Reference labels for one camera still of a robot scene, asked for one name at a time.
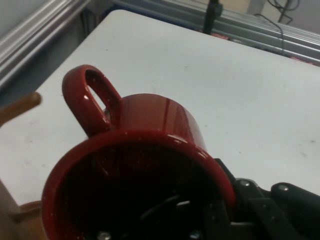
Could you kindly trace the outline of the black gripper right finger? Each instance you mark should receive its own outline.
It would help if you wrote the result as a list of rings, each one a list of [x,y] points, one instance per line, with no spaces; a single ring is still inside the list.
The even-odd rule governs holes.
[[[217,159],[235,190],[235,219],[222,214],[215,225],[222,240],[318,240],[320,238],[319,195],[287,182],[270,190],[253,180],[235,178]]]

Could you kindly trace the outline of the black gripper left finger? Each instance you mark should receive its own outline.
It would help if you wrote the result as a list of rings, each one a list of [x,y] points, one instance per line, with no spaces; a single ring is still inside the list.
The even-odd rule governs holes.
[[[219,200],[171,195],[106,201],[98,240],[215,240],[228,230]]]

